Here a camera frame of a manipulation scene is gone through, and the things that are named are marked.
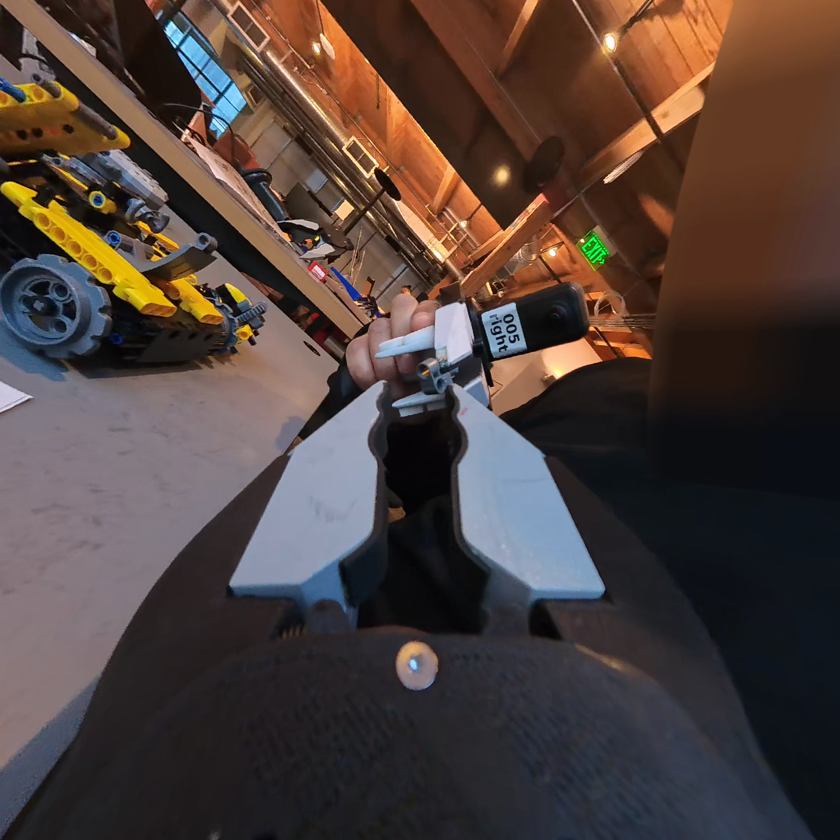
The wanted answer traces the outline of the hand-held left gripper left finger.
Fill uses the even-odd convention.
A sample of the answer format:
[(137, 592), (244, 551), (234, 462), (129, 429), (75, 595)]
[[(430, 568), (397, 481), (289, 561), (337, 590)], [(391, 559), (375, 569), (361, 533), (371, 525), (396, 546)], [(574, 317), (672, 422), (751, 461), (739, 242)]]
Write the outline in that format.
[(290, 454), (230, 579), (236, 597), (335, 602), (348, 619), (387, 566), (389, 386), (373, 386)]

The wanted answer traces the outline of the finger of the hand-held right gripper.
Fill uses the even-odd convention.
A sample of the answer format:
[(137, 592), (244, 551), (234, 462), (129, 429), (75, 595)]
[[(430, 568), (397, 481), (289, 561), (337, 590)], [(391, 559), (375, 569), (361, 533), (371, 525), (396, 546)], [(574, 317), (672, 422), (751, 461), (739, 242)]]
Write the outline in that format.
[(428, 394), (417, 392), (392, 403), (393, 411), (401, 418), (420, 417), (443, 411), (447, 406), (447, 390), (442, 393)]
[(432, 324), (423, 329), (382, 342), (375, 358), (382, 360), (397, 356), (421, 354), (422, 359), (425, 360), (432, 357), (437, 358), (438, 353), (436, 328)]

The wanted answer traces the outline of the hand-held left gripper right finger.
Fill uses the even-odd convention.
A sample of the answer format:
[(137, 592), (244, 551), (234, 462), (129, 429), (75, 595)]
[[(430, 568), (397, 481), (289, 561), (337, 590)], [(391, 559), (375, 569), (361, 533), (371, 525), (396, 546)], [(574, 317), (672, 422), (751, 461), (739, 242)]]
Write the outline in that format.
[(605, 584), (543, 453), (463, 387), (449, 387), (449, 406), (455, 538), (486, 575), (482, 609), (600, 600)]

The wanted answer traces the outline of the small grey connector piece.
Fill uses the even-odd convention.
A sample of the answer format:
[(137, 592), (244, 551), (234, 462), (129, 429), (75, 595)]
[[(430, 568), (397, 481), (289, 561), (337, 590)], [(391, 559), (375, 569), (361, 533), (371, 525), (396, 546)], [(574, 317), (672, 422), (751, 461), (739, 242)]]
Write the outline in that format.
[(459, 366), (449, 364), (431, 357), (420, 362), (416, 367), (416, 378), (421, 387), (421, 393), (430, 397), (445, 394), (454, 383), (459, 372)]

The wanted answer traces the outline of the person's right forearm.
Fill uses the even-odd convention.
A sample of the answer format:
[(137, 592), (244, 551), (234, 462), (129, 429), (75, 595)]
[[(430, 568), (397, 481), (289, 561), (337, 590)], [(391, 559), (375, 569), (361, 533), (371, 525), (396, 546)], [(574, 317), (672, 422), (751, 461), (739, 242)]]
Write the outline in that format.
[[(298, 434), (300, 442), (304, 442), (315, 434), (321, 426), (342, 412), (364, 392), (354, 381), (347, 364), (343, 359), (339, 368), (331, 373), (327, 380), (328, 393), (316, 408), (309, 420)], [(385, 458), (388, 454), (387, 430), (391, 420), (392, 386), (385, 384), (385, 396), (381, 406), (381, 427), (374, 432), (375, 453)]]

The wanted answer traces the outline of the person's right hand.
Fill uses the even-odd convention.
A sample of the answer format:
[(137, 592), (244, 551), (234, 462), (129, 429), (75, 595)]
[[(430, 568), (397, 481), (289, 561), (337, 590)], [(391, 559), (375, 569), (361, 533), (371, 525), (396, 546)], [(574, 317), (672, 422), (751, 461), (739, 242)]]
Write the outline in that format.
[(377, 358), (384, 342), (434, 325), (436, 301), (419, 302), (410, 295), (399, 294), (392, 301), (388, 318), (378, 318), (369, 324), (366, 334), (354, 338), (346, 350), (345, 360), (354, 383), (366, 390), (377, 382), (389, 382), (395, 399), (419, 390), (417, 365), (426, 358), (425, 352)]

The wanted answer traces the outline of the person's black top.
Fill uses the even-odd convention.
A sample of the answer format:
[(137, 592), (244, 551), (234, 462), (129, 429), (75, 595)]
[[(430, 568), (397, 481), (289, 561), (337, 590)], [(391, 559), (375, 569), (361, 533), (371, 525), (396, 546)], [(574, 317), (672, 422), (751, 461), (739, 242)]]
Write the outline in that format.
[(609, 604), (537, 635), (636, 667), (758, 796), (778, 838), (838, 838), (838, 499), (695, 484), (648, 466), (652, 364), (578, 368), (501, 419), (557, 459)]

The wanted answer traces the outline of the long grey table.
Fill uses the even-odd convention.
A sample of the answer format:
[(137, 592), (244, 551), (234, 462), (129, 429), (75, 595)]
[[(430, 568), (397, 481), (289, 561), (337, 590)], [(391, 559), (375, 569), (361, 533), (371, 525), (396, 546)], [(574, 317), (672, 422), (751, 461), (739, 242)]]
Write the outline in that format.
[(175, 213), (199, 232), (219, 237), (219, 251), (236, 270), (311, 309), (347, 336), (363, 326), (363, 313), (337, 297), (303, 262), (218, 181), (139, 99), (78, 44), (36, 2), (2, 2), (52, 57), (70, 89), (132, 139), (129, 151), (166, 190)]

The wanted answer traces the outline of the yellow black toy vehicle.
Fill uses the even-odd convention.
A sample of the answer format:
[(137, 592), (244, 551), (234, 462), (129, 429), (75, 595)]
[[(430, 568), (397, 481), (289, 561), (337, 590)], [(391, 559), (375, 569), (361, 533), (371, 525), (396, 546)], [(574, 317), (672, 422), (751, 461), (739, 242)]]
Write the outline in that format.
[(54, 80), (1, 82), (2, 321), (60, 361), (181, 364), (255, 345), (267, 305), (198, 274), (217, 241), (165, 235), (167, 195), (130, 137)]

